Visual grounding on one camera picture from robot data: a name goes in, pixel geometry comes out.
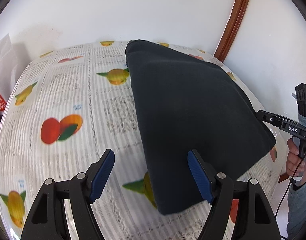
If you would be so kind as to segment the grey sleeve right forearm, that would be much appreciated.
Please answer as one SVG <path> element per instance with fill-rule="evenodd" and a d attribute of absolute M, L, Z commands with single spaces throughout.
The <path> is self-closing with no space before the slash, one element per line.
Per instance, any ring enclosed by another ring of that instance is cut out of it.
<path fill-rule="evenodd" d="M 288 239 L 306 239 L 306 183 L 291 185 L 288 197 Z"/>

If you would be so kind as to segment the right hand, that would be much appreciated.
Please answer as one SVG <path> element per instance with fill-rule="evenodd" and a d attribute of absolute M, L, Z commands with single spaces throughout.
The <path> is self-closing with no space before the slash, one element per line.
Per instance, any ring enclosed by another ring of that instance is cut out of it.
<path fill-rule="evenodd" d="M 297 186 L 302 186 L 306 183 L 306 161 L 298 157 L 299 150 L 292 139 L 288 139 L 287 146 L 289 153 L 286 161 L 286 172 L 289 176 L 302 176 L 301 181 L 296 183 Z"/>

